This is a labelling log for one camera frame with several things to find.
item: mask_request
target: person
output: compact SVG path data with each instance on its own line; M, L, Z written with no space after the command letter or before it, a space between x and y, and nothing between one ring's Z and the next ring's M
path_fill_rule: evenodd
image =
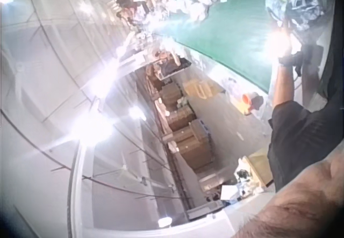
M336 3L333 73L326 106L310 112L293 101L292 67L278 66L268 159L276 195L234 236L344 237L343 26Z

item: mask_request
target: green conveyor belt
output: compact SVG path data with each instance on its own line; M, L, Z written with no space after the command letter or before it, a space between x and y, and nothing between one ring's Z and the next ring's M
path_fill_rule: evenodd
M272 23L265 0L228 0L210 7L202 22L187 22L189 16L171 15L158 33L201 52L268 91L271 63L264 45Z

